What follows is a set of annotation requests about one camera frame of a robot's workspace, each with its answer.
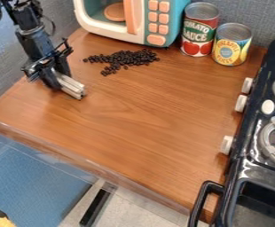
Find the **microwave door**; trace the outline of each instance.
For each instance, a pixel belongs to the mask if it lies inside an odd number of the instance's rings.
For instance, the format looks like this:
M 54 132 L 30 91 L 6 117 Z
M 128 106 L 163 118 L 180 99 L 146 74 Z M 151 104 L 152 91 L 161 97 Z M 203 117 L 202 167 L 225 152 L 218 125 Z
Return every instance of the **microwave door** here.
M 125 22 L 105 17 L 107 6 L 119 1 L 74 0 L 79 24 L 91 33 L 133 43 L 145 43 L 145 1 L 123 0 Z

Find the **tomato sauce can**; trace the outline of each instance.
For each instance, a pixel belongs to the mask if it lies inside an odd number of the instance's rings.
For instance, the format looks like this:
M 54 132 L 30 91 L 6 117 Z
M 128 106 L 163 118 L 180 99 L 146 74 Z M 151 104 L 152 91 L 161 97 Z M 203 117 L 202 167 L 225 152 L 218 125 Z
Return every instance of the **tomato sauce can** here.
M 238 66 L 245 62 L 252 40 L 249 27 L 238 23 L 226 23 L 216 30 L 212 58 L 224 66 Z
M 201 57 L 212 51 L 219 10 L 209 3 L 188 4 L 185 8 L 181 51 Z

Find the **toy stove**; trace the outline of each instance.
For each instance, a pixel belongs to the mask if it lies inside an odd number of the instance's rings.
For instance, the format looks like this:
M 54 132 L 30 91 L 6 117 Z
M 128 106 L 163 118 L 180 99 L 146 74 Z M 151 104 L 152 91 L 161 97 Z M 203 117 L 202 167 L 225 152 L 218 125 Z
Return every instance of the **toy stove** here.
M 225 186 L 205 182 L 195 202 L 190 227 L 196 227 L 207 196 L 220 199 L 210 226 L 275 226 L 275 41 L 255 79 L 244 81 L 235 110 L 244 113 L 235 138 L 226 136 L 230 155 Z

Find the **red can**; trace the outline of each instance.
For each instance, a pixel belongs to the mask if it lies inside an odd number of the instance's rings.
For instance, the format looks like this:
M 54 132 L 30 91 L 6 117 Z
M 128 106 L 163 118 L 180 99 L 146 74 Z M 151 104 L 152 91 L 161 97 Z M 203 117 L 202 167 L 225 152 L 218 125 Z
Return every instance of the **red can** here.
M 189 4 L 185 8 L 184 28 L 182 34 L 183 53 L 201 57 L 212 51 L 219 10 L 209 3 Z

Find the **wooden board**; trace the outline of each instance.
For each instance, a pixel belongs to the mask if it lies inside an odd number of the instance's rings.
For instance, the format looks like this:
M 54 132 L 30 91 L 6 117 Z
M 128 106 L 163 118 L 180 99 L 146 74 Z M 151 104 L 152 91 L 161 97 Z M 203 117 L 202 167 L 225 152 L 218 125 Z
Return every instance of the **wooden board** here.
M 187 57 L 173 45 L 153 49 L 161 61 L 149 67 L 104 77 L 104 64 L 83 59 L 145 47 L 82 29 L 70 43 L 75 52 L 69 64 L 88 97 L 73 100 L 23 79 L 0 98 L 1 133 L 102 176 L 109 178 L 111 170 L 188 208 L 204 181 L 224 182 L 227 157 L 219 146 L 238 128 L 237 96 L 266 49 L 252 47 L 245 64 L 224 67 L 210 56 Z M 214 205 L 206 206 L 207 220 Z

